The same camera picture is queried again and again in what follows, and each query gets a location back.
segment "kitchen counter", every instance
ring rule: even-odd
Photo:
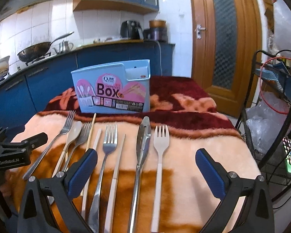
[[[96,46],[107,46],[107,45],[116,45],[116,44],[128,44],[128,43],[144,43],[146,41],[151,41],[151,40],[140,40],[140,39],[125,39],[125,40],[116,40],[116,41],[107,41],[107,42],[100,42],[100,43],[93,43],[93,44],[88,44],[88,45],[82,45],[82,46],[78,46],[77,48],[75,48],[74,50],[72,50],[69,53],[64,53],[64,54],[57,54],[57,55],[52,55],[50,57],[46,57],[45,59],[39,60],[35,63],[33,63],[32,65],[28,65],[25,68],[22,68],[21,70],[17,71],[14,74],[11,74],[8,78],[6,78],[5,80],[0,82],[0,87],[3,86],[4,84],[6,84],[7,82],[11,81],[12,79],[16,78],[17,76],[24,74],[27,71],[33,70],[35,68],[37,68],[38,65],[48,62],[50,60],[56,60],[61,56],[65,56],[65,55],[71,55],[74,54],[80,50],[86,49],[86,48],[91,48],[91,47],[96,47]]]
[[[159,46],[153,41],[116,40],[80,46],[37,61],[0,82],[0,127],[27,123],[51,99],[74,85],[71,72],[79,68],[147,59],[151,75],[171,76],[173,49],[174,44],[168,43]]]

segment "air fryer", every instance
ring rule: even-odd
[[[121,25],[121,37],[130,39],[143,39],[140,23],[137,21],[124,21]]]

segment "teapot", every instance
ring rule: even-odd
[[[69,43],[69,41],[64,41],[64,40],[61,43],[59,43],[58,51],[56,50],[55,47],[53,47],[56,54],[68,53],[72,50],[72,48],[73,48],[73,43]]]

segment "brown pot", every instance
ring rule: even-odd
[[[149,21],[151,28],[165,28],[166,27],[166,21],[164,20],[151,20]]]

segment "countertop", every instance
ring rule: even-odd
[[[141,40],[141,39],[125,39],[125,40],[116,40],[116,41],[106,41],[106,42],[100,42],[100,43],[93,43],[93,44],[88,44],[88,45],[82,45],[82,46],[79,46],[77,47],[76,49],[72,50],[71,52],[69,53],[63,53],[63,54],[57,54],[57,55],[52,55],[50,57],[47,57],[45,59],[42,59],[42,60],[39,60],[35,63],[33,63],[32,65],[28,65],[27,67],[25,68],[22,68],[21,70],[17,71],[16,73],[14,74],[11,74],[8,78],[4,79],[3,81],[0,82],[0,87],[3,86],[4,84],[6,84],[7,82],[11,81],[12,79],[16,78],[17,76],[23,74],[24,72],[28,71],[28,70],[32,70],[34,69],[37,65],[39,64],[42,64],[44,62],[47,62],[47,61],[50,61],[50,60],[53,60],[53,59],[56,59],[60,56],[63,56],[63,55],[70,55],[70,54],[73,54],[77,51],[80,51],[82,49],[86,49],[86,48],[90,48],[90,47],[95,47],[95,46],[105,46],[105,45],[114,45],[114,44],[126,44],[126,43],[143,43],[143,42],[146,42],[146,41],[151,41],[151,42],[154,42],[153,40]]]

